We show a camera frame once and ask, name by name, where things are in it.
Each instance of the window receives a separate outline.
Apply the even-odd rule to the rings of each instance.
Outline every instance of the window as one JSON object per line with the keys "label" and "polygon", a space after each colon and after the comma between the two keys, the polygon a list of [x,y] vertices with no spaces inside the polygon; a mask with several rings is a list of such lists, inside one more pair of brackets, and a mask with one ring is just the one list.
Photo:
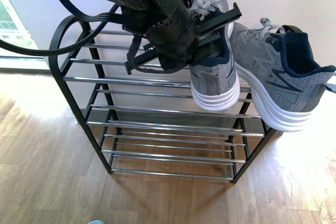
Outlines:
{"label": "window", "polygon": [[[16,46],[37,49],[10,0],[0,0],[0,39]],[[43,57],[19,55],[2,48],[0,48],[0,66],[4,68],[47,69]]]}

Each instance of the wooden floor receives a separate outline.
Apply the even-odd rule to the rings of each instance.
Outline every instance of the wooden floor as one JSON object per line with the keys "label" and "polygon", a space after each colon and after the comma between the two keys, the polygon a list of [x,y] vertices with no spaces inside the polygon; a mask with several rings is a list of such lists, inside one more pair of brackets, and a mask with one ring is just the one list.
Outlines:
{"label": "wooden floor", "polygon": [[51,77],[0,74],[0,223],[336,223],[335,98],[232,185],[109,175]]}

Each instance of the screw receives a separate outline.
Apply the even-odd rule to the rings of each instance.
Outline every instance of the screw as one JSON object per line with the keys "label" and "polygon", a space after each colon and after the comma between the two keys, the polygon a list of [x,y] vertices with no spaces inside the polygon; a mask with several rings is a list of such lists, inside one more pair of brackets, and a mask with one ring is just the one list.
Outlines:
{"label": "screw", "polygon": [[159,26],[162,23],[160,18],[154,18],[154,25]]}

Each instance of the rack leg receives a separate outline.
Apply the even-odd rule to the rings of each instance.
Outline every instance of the rack leg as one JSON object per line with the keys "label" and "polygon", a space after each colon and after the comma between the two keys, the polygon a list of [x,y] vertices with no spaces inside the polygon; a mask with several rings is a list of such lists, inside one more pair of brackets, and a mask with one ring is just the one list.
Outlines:
{"label": "rack leg", "polygon": [[235,184],[240,177],[244,174],[244,172],[247,170],[247,168],[251,165],[251,163],[253,162],[253,160],[256,159],[256,157],[258,156],[258,154],[261,152],[261,150],[266,146],[266,144],[268,143],[268,141],[272,138],[272,136],[274,135],[274,133],[276,133],[277,130],[270,128],[265,137],[263,139],[261,139],[261,141],[259,142],[259,144],[257,145],[257,147],[254,149],[254,151],[251,153],[250,157],[247,158],[246,163],[241,167],[241,169],[239,170],[239,172],[237,173],[237,175],[235,175],[232,183]]}

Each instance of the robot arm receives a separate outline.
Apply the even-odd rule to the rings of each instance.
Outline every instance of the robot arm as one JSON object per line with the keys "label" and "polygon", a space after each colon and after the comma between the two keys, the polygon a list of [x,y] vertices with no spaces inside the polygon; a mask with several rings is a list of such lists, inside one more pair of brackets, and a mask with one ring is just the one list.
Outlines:
{"label": "robot arm", "polygon": [[[109,12],[90,17],[77,10],[69,0],[60,1],[78,19],[86,22],[115,22],[134,34],[125,63],[128,74],[133,69],[149,73],[173,73],[195,58],[213,56],[214,51],[220,52],[218,48],[213,48],[218,43],[212,43],[220,39],[219,35],[200,38],[241,16],[238,6],[234,4],[234,9],[201,23],[191,11],[194,0],[108,0],[119,4],[122,14]],[[94,31],[88,38],[69,48],[51,51],[23,49],[1,40],[0,47],[19,54],[52,56],[78,49],[98,32]],[[144,46],[146,52],[136,57],[142,38],[150,43]],[[163,71],[140,68],[155,58],[159,59]]]}

